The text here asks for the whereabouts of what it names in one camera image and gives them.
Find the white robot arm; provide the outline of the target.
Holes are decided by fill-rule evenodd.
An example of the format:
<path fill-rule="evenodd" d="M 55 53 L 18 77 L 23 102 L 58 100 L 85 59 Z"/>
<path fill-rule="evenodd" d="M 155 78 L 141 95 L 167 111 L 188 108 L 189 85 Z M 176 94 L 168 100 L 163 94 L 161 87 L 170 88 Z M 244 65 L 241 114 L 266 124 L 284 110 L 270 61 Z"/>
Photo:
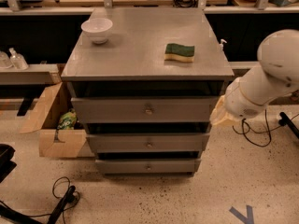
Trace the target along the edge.
<path fill-rule="evenodd" d="M 278 97 L 297 91 L 298 49 L 298 30 L 285 29 L 267 36 L 258 47 L 258 63 L 227 87 L 211 113 L 210 123 L 232 125 L 253 119 Z"/>

